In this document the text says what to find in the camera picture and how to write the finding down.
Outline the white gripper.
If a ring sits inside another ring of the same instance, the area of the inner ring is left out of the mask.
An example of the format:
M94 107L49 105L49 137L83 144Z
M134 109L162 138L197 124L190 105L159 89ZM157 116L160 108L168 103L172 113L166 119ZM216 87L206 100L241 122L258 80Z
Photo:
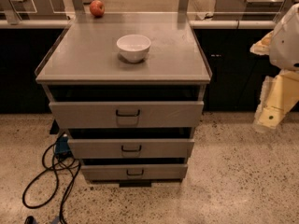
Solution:
M259 133L275 130L299 102L299 4L293 5L276 25L249 51L268 55L270 63L285 69L266 77L256 109L253 128Z

